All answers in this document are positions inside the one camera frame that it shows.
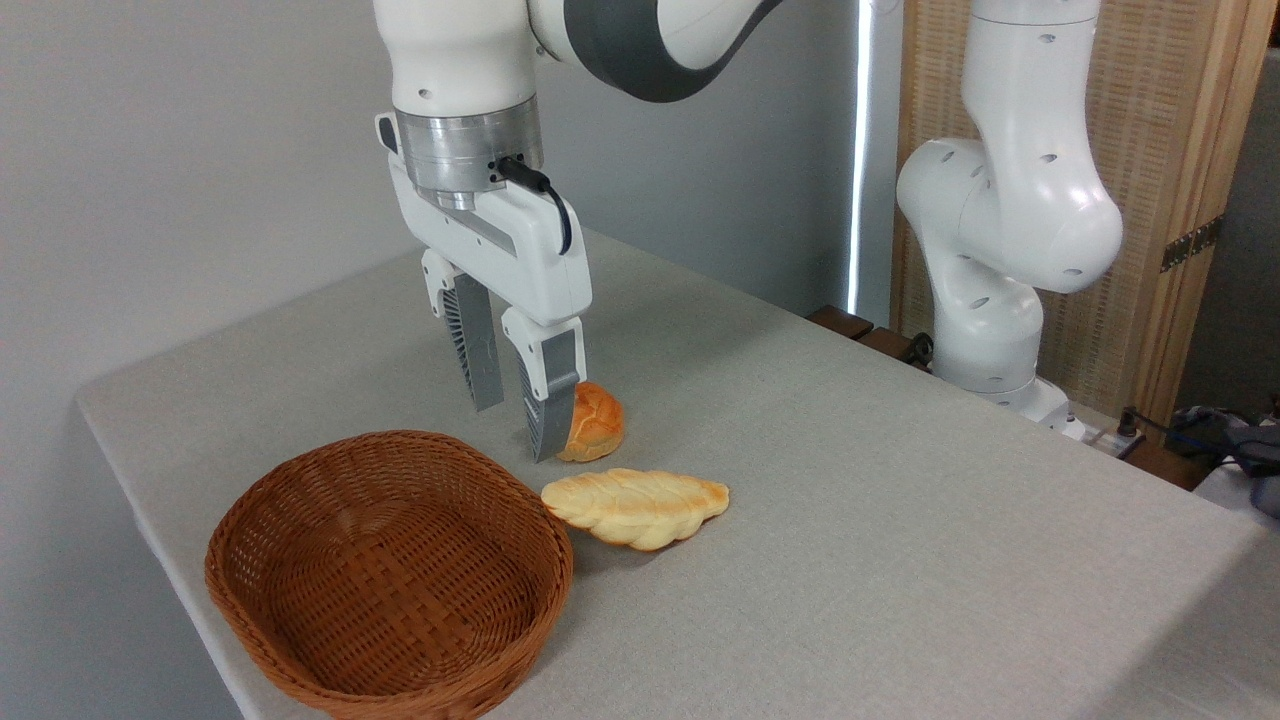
wire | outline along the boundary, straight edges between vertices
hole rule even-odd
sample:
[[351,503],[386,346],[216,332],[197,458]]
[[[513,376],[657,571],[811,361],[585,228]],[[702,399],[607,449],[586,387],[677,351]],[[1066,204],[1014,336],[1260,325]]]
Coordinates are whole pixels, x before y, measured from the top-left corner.
[[573,223],[568,217],[568,206],[564,205],[564,200],[561,199],[556,188],[552,187],[552,179],[543,173],[526,165],[520,158],[503,158],[498,160],[497,170],[503,174],[503,178],[511,182],[529,188],[534,192],[541,192],[550,196],[552,201],[556,202],[556,210],[561,217],[561,255],[568,252],[568,249],[573,245]]
[[564,201],[561,200],[559,193],[556,192],[556,188],[550,183],[547,183],[547,195],[552,196],[552,201],[556,202],[556,209],[561,214],[561,234],[564,238],[564,242],[561,243],[561,255],[564,255],[568,252],[570,246],[573,245],[573,224],[568,219],[568,208],[564,206]]
[[1263,445],[1263,446],[1268,446],[1268,447],[1280,447],[1280,443],[1267,442],[1267,441],[1262,441],[1262,439],[1247,439],[1247,441],[1243,441],[1243,442],[1239,442],[1239,443],[1217,445],[1217,443],[1199,441],[1199,439],[1196,439],[1196,438],[1193,438],[1190,436],[1185,436],[1185,434],[1183,434],[1183,433],[1180,433],[1180,432],[1178,432],[1178,430],[1175,430],[1172,428],[1167,428],[1167,427],[1165,427],[1165,425],[1162,425],[1162,424],[1152,420],[1151,418],[1143,415],[1142,413],[1138,413],[1137,407],[1133,407],[1133,406],[1125,407],[1124,413],[1128,414],[1128,415],[1132,415],[1132,416],[1137,418],[1138,420],[1142,420],[1143,424],[1151,427],[1155,430],[1158,430],[1158,432],[1164,433],[1166,437],[1169,437],[1171,439],[1176,439],[1178,442],[1189,445],[1192,447],[1198,447],[1198,448],[1201,448],[1201,450],[1203,450],[1206,452],[1210,452],[1210,454],[1213,454],[1213,455],[1221,455],[1221,456],[1230,455],[1231,457],[1235,457],[1238,460],[1244,460],[1244,461],[1248,461],[1248,462],[1257,462],[1260,465],[1275,465],[1276,464],[1276,461],[1275,461],[1274,457],[1261,457],[1261,456],[1257,456],[1257,455],[1251,455],[1248,452],[1242,452],[1240,451],[1240,446],[1243,446],[1243,445]]

wicker basket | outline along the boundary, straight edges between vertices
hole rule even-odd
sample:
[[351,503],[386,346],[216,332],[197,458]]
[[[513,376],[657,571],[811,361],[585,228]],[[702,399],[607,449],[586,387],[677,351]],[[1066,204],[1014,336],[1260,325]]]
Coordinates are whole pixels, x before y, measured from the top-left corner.
[[370,433],[253,484],[205,582],[253,662],[342,720],[477,717],[532,669],[572,578],[563,525],[448,436]]

bread roll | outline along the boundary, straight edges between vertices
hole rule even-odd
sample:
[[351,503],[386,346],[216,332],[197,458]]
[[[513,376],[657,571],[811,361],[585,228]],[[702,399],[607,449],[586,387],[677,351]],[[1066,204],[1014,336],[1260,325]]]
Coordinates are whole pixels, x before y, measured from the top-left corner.
[[568,462],[599,460],[622,445],[623,430],[622,404],[609,391],[584,380],[573,391],[568,443],[556,457]]
[[690,475],[614,468],[543,488],[543,503],[609,544],[654,551],[686,539],[728,507],[728,487]]

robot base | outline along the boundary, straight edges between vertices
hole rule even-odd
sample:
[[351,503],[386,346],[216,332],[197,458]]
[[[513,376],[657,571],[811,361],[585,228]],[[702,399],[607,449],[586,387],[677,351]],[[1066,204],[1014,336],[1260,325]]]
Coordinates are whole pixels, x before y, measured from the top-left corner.
[[1028,420],[1033,420],[1057,430],[1064,436],[1083,441],[1084,423],[1071,414],[1071,402],[1053,383],[1036,378],[1025,386],[1010,392],[975,392],[978,397],[1007,407]]

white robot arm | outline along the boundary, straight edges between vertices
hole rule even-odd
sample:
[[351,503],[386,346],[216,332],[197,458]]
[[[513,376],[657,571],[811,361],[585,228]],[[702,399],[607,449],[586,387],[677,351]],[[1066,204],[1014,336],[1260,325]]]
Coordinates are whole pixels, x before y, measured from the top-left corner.
[[923,145],[897,186],[933,287],[934,374],[1069,434],[1066,396],[1036,378],[1034,288],[1079,291],[1120,250],[1084,122],[1100,4],[974,0],[961,92],[982,142]]
[[[591,283],[577,217],[538,172],[535,65],[681,100],[778,1],[374,0],[394,105],[378,131],[404,220],[428,246],[431,309],[483,410],[503,395],[489,293],[511,304],[503,332],[539,460],[563,448],[586,379],[579,315]],[[1085,287],[1120,241],[1084,128],[1100,1],[974,0],[964,99],[984,142],[929,142],[899,183],[934,288],[934,372],[1051,425],[1066,404],[1034,377],[1043,314],[1032,286]]]
[[394,113],[378,117],[410,231],[426,246],[477,410],[503,400],[489,293],[511,307],[534,454],[564,447],[586,379],[581,227],[541,165],[535,64],[561,60],[643,100],[705,87],[778,0],[374,0]]

